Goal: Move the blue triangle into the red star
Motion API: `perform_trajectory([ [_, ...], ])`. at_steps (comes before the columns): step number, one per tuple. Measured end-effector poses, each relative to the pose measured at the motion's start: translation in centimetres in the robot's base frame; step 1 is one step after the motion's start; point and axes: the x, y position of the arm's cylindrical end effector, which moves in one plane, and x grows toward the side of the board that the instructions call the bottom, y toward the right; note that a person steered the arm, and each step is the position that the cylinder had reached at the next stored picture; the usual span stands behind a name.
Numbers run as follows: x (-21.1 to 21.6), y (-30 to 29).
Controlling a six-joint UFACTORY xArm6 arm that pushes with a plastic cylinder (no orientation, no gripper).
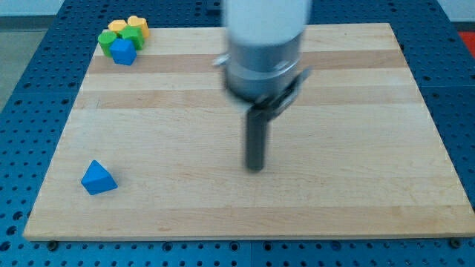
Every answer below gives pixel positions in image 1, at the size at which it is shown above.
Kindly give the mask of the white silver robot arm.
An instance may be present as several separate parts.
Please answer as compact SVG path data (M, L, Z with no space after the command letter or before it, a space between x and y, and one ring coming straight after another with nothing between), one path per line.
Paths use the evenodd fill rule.
M226 52L214 64L223 68L224 88L248 109L270 119L300 93L309 70L297 74L310 0L228 0L222 2Z

